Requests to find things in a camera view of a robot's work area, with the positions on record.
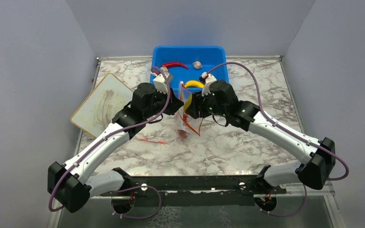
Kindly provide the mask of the red chili pepper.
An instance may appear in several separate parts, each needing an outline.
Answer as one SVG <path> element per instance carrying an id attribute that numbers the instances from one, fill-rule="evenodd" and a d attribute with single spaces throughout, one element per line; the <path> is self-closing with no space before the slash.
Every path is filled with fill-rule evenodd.
<path id="1" fill-rule="evenodd" d="M 184 63 L 181 63 L 181 62 L 167 62 L 167 63 L 163 63 L 161 65 L 161 67 L 165 67 L 167 69 L 173 68 L 173 67 L 182 67 L 185 69 L 189 69 Z"/>

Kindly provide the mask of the clear zip bag orange zipper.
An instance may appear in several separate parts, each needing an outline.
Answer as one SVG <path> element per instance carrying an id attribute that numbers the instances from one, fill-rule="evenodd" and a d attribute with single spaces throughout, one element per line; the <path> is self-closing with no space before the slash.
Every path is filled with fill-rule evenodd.
<path id="1" fill-rule="evenodd" d="M 192 94 L 191 91 L 188 90 L 184 86 L 183 81 L 180 81 L 178 84 L 178 92 L 176 93 L 176 96 L 185 103 L 185 101 L 188 99 L 188 97 Z M 177 130 L 185 130 L 189 133 L 189 137 L 198 136 L 201 135 L 201 128 L 202 128 L 202 119 L 193 119 L 189 115 L 183 112 L 183 107 L 181 107 L 178 112 L 174 115 L 176 127 L 175 131 L 177 133 Z"/>

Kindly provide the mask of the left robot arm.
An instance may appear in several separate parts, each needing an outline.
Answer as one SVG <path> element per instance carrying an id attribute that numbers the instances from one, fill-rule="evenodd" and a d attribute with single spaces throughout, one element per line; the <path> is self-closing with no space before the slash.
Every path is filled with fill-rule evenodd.
<path id="1" fill-rule="evenodd" d="M 141 83 L 132 100 L 117 112 L 111 123 L 81 153 L 63 164 L 52 163 L 48 168 L 48 208 L 55 212 L 66 208 L 73 213 L 91 197 L 115 191 L 125 195 L 130 190 L 127 174 L 120 169 L 93 175 L 95 169 L 115 150 L 131 140 L 146 124 L 163 114 L 173 115 L 183 106 L 168 86 L 158 90 L 153 84 Z"/>

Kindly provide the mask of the yellow green starfruit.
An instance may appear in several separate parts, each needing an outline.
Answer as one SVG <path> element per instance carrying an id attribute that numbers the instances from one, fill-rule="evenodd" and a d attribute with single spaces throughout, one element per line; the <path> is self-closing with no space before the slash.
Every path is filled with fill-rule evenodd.
<path id="1" fill-rule="evenodd" d="M 183 112 L 184 112 L 184 113 L 187 113 L 187 110 L 188 110 L 188 108 L 190 107 L 191 103 L 192 103 L 192 95 L 190 95 L 190 96 L 188 97 L 188 99 L 187 99 L 187 100 L 185 101 L 185 103 L 184 103 L 184 106 L 183 106 Z"/>

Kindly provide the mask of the purple grape bunch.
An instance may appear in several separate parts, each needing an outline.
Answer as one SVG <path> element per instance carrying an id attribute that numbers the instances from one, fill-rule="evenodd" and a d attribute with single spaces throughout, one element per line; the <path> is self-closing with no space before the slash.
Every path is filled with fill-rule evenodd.
<path id="1" fill-rule="evenodd" d="M 177 134 L 178 134 L 178 136 L 180 137 L 180 139 L 182 139 L 182 140 L 187 139 L 187 138 L 188 138 L 188 136 L 189 136 L 189 133 L 188 133 L 187 131 L 185 131 L 185 130 L 180 130 L 180 129 L 178 129 L 178 130 L 177 130 Z"/>

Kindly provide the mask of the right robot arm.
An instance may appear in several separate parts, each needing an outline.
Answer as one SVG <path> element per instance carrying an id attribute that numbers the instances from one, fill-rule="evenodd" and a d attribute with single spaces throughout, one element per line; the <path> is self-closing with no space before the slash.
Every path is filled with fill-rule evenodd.
<path id="1" fill-rule="evenodd" d="M 265 166 L 255 180 L 255 187 L 261 193 L 290 183 L 302 183 L 320 190 L 335 165 L 335 143 L 331 139 L 320 141 L 293 129 L 291 133 L 283 131 L 283 124 L 270 115 L 263 115 L 258 105 L 239 100 L 232 86 L 223 80 L 211 83 L 207 95 L 191 94 L 184 111 L 194 119 L 224 117 L 228 124 L 260 135 L 297 158 L 297 162 Z"/>

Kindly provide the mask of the garlic bulb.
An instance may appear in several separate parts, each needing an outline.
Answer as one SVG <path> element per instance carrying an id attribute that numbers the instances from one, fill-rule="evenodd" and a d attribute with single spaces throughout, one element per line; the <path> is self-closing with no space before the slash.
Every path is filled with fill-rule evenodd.
<path id="1" fill-rule="evenodd" d="M 160 67 L 160 69 L 161 69 L 163 72 L 169 72 L 168 68 L 167 68 L 167 67 L 165 67 L 165 66 Z"/>
<path id="2" fill-rule="evenodd" d="M 194 69 L 201 69 L 202 68 L 202 64 L 200 61 L 195 61 L 192 63 L 192 66 Z"/>

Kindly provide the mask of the blue plastic bin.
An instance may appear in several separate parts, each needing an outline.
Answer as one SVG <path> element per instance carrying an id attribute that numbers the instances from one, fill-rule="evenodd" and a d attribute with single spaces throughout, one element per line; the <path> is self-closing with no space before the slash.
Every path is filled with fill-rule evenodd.
<path id="1" fill-rule="evenodd" d="M 195 61 L 201 62 L 201 69 L 193 68 L 192 63 Z M 226 56 L 224 49 L 219 46 L 157 46 L 153 51 L 152 66 L 161 67 L 167 62 L 181 62 L 189 68 L 168 69 L 173 75 L 171 89 L 176 94 L 180 81 L 184 83 L 190 80 L 198 81 L 203 72 L 226 62 Z"/>

